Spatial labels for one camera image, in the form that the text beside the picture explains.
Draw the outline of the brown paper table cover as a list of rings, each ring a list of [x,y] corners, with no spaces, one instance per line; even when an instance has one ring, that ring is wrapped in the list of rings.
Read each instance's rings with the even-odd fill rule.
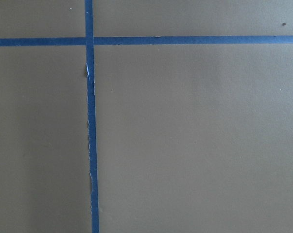
[[[0,233],[293,233],[293,0],[0,0]]]

